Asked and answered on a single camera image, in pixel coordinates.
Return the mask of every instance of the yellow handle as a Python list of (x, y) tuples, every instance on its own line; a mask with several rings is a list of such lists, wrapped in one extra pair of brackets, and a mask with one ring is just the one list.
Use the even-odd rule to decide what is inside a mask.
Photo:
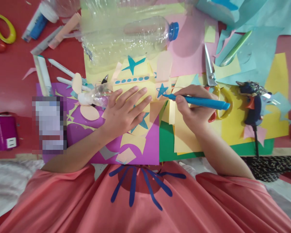
[(216, 110), (216, 113), (217, 113), (217, 119), (218, 120), (222, 120), (224, 118), (227, 118), (229, 116), (229, 114), (231, 113), (232, 109), (233, 109), (233, 99), (229, 93), (228, 90), (226, 90), (224, 87), (222, 87), (220, 89), (220, 91), (222, 92), (223, 96), (226, 98), (227, 102), (230, 103), (230, 107), (228, 110), (226, 110), (222, 116), (219, 116), (219, 111)]
[(0, 39), (7, 44), (14, 43), (16, 40), (16, 31), (15, 31), (13, 24), (7, 18), (5, 18), (3, 15), (0, 15), (0, 19), (3, 19), (10, 29), (9, 37), (5, 38), (0, 32)]

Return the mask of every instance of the yellow scissors handle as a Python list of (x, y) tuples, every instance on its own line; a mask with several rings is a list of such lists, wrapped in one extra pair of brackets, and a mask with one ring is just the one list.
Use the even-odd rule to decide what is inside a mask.
[(6, 22), (6, 24), (8, 25), (9, 29), (10, 29), (10, 35), (8, 38), (5, 38), (1, 32), (0, 32), (0, 39), (7, 43), (7, 44), (12, 44), (15, 42), (16, 40), (16, 31), (15, 31), (15, 28), (13, 26), (13, 24), (6, 18), (4, 17), (3, 15), (0, 14), (0, 19), (4, 20)]

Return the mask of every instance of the table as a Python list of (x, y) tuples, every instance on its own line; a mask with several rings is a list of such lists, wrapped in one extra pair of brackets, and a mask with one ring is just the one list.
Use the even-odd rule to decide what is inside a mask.
[[(17, 1), (13, 7), (9, 0), (0, 1), (0, 14), (7, 17), (14, 25), (17, 33), (16, 42), (7, 45), (4, 53), (0, 54), (0, 112), (15, 113), (20, 146), (11, 151), (0, 152), (0, 158), (15, 158), (15, 154), (31, 153), (32, 145), (37, 144), (37, 137), (32, 133), (32, 96), (36, 95), (36, 83), (38, 78), (36, 73), (29, 75), (25, 80), (21, 80), (29, 68), (34, 67), (34, 62), (30, 51), (39, 42), (54, 31), (61, 22), (52, 24), (48, 22), (38, 41), (29, 43), (21, 39), (27, 24), (31, 20), (33, 13), (38, 7), (40, 0)], [(6, 24), (0, 20), (0, 30), (3, 35), (8, 35)], [(277, 42), (276, 53), (286, 53), (289, 69), (289, 100), (291, 101), (291, 36), (280, 36)], [(64, 65), (72, 72), (79, 72), (85, 77), (85, 67), (83, 49), (76, 39), (65, 39), (55, 50), (47, 49), (42, 53), (46, 58), (53, 58)], [(48, 63), (48, 71), (52, 82), (57, 82), (56, 77), (68, 78), (66, 74), (52, 67)], [(289, 136), (275, 139), (275, 147), (291, 147)]]

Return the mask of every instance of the light green marker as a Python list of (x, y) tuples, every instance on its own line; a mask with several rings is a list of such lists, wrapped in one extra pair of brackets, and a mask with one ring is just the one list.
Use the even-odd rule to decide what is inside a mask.
[(230, 62), (230, 60), (235, 56), (237, 51), (244, 44), (244, 42), (248, 39), (248, 37), (251, 35), (251, 33), (252, 33), (252, 30), (248, 31), (246, 34), (244, 34), (243, 37), (240, 38), (240, 40), (235, 44), (235, 46), (232, 48), (232, 50), (229, 52), (229, 54), (226, 55), (226, 57), (222, 61), (221, 65), (220, 65), (221, 67), (226, 66)]

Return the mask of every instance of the blue bottle cap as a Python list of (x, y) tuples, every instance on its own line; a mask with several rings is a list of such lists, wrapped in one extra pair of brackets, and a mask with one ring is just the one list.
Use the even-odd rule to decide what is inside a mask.
[(169, 26), (169, 41), (177, 39), (179, 33), (179, 24), (178, 22), (171, 23)]

